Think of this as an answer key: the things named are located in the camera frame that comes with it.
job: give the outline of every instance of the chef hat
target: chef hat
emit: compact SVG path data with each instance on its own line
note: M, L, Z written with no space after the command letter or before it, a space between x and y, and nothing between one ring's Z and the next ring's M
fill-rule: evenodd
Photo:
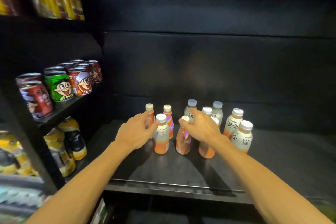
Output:
M89 77L89 73L88 72L80 72L76 76L76 81L81 82L85 77Z

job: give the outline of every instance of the person's right hand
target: person's right hand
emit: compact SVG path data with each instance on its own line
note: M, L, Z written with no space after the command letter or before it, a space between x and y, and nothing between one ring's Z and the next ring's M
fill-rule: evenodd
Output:
M212 140L221 135L217 124L205 113L195 108L190 108L194 115L194 124L188 124L185 120L179 119L179 123L187 132L199 141L212 145Z

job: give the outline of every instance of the person's left hand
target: person's left hand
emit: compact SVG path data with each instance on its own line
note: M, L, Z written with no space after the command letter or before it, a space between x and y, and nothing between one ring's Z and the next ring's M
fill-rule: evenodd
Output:
M145 129L145 120L148 114L148 112L139 113L122 124L115 141L125 143L131 151L142 147L153 136L159 125L157 121L149 129Z

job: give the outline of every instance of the green can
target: green can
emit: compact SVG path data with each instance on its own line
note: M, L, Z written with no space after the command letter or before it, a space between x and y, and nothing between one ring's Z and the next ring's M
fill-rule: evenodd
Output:
M62 102L74 97L70 78L65 71L52 71L44 76L44 81L53 101Z

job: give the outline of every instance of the person's left arm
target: person's left arm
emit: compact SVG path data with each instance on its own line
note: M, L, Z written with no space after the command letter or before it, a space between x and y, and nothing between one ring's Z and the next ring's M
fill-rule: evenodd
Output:
M115 141L38 209L27 224L85 224L120 163L157 129L158 123L145 129L147 115L137 114L122 124Z

